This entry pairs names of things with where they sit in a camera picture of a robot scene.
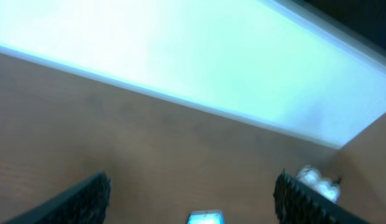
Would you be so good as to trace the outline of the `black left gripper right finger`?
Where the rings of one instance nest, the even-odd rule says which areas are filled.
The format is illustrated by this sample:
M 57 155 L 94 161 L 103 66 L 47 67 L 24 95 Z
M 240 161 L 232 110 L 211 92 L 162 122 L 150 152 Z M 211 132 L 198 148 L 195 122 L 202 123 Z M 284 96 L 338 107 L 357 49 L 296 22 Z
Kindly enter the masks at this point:
M 369 224 L 336 205 L 284 170 L 273 192 L 275 214 L 286 224 Z

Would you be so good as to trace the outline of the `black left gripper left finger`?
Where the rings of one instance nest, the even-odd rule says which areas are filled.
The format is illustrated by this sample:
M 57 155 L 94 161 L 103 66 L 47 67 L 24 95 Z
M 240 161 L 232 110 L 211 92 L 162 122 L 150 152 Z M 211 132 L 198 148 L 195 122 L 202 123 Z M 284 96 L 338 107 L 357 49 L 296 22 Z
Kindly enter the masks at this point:
M 103 224 L 111 198 L 104 172 L 88 177 L 5 224 Z

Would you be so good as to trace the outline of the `blue Galaxy smartphone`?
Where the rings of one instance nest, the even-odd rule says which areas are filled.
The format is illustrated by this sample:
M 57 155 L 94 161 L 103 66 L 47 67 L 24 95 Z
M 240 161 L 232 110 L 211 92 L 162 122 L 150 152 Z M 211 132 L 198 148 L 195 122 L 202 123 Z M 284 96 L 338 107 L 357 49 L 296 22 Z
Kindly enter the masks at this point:
M 220 210 L 200 210 L 191 212 L 187 224 L 225 224 Z

